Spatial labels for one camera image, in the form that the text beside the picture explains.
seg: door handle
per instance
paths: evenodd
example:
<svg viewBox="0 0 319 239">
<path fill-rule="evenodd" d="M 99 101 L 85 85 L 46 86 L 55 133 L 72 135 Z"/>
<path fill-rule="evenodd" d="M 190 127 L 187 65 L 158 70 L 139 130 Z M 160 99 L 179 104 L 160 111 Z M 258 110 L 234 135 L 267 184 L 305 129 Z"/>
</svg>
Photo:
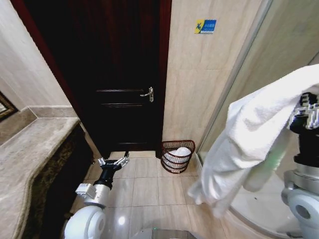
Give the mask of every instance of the door handle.
<svg viewBox="0 0 319 239">
<path fill-rule="evenodd" d="M 149 92 L 147 94 L 144 95 L 140 95 L 142 97 L 144 96 L 150 96 L 150 102 L 154 101 L 154 91 L 153 91 L 153 87 L 149 87 Z"/>
</svg>

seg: wicker wastebasket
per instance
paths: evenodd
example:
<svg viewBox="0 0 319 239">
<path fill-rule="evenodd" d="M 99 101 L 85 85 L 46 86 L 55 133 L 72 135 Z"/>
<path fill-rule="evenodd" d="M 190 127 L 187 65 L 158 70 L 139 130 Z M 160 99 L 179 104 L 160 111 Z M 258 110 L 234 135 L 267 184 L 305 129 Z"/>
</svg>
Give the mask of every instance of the wicker wastebasket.
<svg viewBox="0 0 319 239">
<path fill-rule="evenodd" d="M 180 147 L 186 147 L 190 154 L 186 156 L 176 156 L 170 152 Z M 187 169 L 189 161 L 195 151 L 195 143 L 192 140 L 164 141 L 161 143 L 161 159 L 163 168 L 170 173 L 181 173 Z"/>
</svg>

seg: sticker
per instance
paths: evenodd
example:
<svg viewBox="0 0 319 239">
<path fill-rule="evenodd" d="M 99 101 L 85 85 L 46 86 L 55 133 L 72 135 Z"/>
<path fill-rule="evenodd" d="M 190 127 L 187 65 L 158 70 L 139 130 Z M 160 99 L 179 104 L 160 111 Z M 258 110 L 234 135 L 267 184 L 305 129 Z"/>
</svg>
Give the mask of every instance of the sticker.
<svg viewBox="0 0 319 239">
<path fill-rule="evenodd" d="M 195 34 L 212 34 L 217 20 L 199 19 L 196 21 Z"/>
</svg>

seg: marble countertop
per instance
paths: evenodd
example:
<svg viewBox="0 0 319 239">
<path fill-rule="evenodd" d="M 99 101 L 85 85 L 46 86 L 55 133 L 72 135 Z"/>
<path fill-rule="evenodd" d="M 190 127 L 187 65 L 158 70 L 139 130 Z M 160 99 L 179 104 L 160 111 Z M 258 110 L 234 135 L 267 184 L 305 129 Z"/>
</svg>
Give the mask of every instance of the marble countertop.
<svg viewBox="0 0 319 239">
<path fill-rule="evenodd" d="M 0 238 L 20 237 L 35 177 L 78 123 L 38 118 L 0 146 Z"/>
</svg>

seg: dark wooden door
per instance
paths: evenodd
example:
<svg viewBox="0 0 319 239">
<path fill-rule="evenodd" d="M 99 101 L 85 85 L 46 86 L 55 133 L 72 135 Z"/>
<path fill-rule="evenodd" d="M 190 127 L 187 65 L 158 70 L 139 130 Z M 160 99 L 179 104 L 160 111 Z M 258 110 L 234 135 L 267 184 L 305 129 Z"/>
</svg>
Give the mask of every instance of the dark wooden door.
<svg viewBox="0 0 319 239">
<path fill-rule="evenodd" d="M 102 155 L 159 153 L 171 0 L 11 2 Z"/>
</svg>

